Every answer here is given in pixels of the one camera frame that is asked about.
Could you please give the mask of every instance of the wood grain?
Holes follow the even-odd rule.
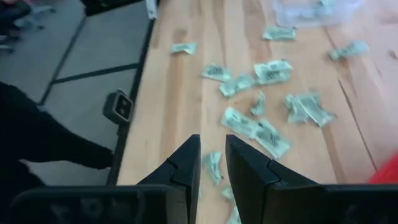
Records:
[[[232,106],[250,116],[259,90],[266,97],[266,115],[286,138],[290,151],[283,165],[319,183],[366,182],[397,152],[398,138],[398,2],[366,1],[353,18],[336,27],[297,30],[295,42],[261,39],[265,26],[275,25],[272,1],[161,1],[142,76],[118,184],[136,184],[171,155],[191,134],[200,134],[201,153],[224,151],[220,125]],[[371,51],[333,62],[327,52],[352,40],[365,40]],[[177,42],[197,42],[194,55],[170,55]],[[234,76],[253,72],[253,64],[286,58],[293,65],[291,81],[254,88],[226,99],[220,83],[200,77],[209,63],[232,69]],[[283,98],[288,93],[322,93],[322,106],[338,120],[320,129],[314,124],[288,124]],[[269,155],[253,141],[250,145]],[[202,172],[203,198],[199,223],[224,223],[231,205]]]

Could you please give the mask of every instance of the floor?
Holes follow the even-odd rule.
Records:
[[[112,91],[131,90],[136,69],[129,65],[139,61],[149,23],[145,2],[87,18],[79,0],[38,4],[57,12],[37,17],[44,30],[25,27],[14,54],[0,52],[0,81],[43,103],[69,130],[114,150],[118,126],[102,115],[102,107]],[[123,69],[104,74],[114,67]],[[109,172],[70,162],[29,165],[49,185],[103,185]]]

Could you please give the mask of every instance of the black sleeve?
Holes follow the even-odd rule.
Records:
[[[70,161],[109,167],[112,151],[73,134],[14,86],[0,84],[2,154],[32,162]]]

